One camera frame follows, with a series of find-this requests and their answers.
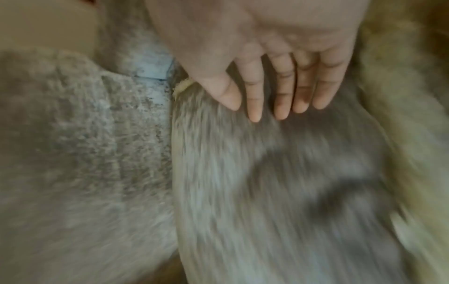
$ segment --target gray animal hide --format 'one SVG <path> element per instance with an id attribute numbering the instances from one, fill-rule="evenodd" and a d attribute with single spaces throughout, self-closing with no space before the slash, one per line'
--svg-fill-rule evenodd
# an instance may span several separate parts
<path id="1" fill-rule="evenodd" d="M 165 94 L 81 55 L 0 53 L 0 283 L 183 283 Z"/>
<path id="2" fill-rule="evenodd" d="M 410 283 L 388 222 L 388 147 L 352 75 L 327 109 L 284 121 L 271 114 L 268 76 L 257 124 L 198 84 L 175 97 L 175 221 L 189 282 Z"/>

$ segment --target human hand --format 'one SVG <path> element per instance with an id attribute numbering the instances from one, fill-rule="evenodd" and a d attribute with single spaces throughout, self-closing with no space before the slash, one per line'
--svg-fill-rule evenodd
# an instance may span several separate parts
<path id="1" fill-rule="evenodd" d="M 235 61 L 249 118 L 263 109 L 267 54 L 277 72 L 275 117 L 326 107 L 352 57 L 369 0 L 146 0 L 152 21 L 190 77 L 224 106 L 242 96 L 226 73 Z"/>

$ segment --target beige wall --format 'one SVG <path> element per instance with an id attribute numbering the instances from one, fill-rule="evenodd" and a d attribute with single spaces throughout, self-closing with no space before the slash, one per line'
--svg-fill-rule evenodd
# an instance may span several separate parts
<path id="1" fill-rule="evenodd" d="M 46 46 L 92 54 L 96 14 L 78 0 L 0 0 L 0 48 Z"/>

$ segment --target finger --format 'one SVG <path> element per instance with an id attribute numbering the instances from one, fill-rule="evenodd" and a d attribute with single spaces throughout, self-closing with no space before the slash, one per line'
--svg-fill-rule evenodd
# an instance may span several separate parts
<path id="1" fill-rule="evenodd" d="M 293 111 L 296 113 L 305 112 L 310 105 L 313 95 L 313 87 L 317 76 L 319 54 L 304 50 L 297 50 L 293 53 L 297 64 L 297 80 L 295 90 L 295 100 Z"/>
<path id="2" fill-rule="evenodd" d="M 263 49 L 258 44 L 249 44 L 243 48 L 240 57 L 234 60 L 245 83 L 248 116 L 252 122 L 259 122 L 262 118 L 264 101 L 262 55 Z"/>
<path id="3" fill-rule="evenodd" d="M 230 110 L 238 110 L 242 104 L 242 94 L 236 83 L 228 73 L 204 78 L 193 78 L 208 92 L 216 101 Z"/>
<path id="4" fill-rule="evenodd" d="M 313 106 L 323 109 L 337 93 L 345 76 L 354 50 L 355 36 L 341 44 L 320 53 L 318 82 L 315 88 Z"/>
<path id="5" fill-rule="evenodd" d="M 295 89 L 295 64 L 289 53 L 268 54 L 276 71 L 277 91 L 275 100 L 275 117 L 283 120 L 289 116 Z"/>

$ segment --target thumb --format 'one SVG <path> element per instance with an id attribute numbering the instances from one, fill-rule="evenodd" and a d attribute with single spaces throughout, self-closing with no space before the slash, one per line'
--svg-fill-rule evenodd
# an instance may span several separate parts
<path id="1" fill-rule="evenodd" d="M 213 77 L 192 77 L 197 81 L 212 98 L 224 105 L 230 110 L 238 110 L 242 104 L 242 94 L 239 87 L 228 75 L 224 72 Z"/>

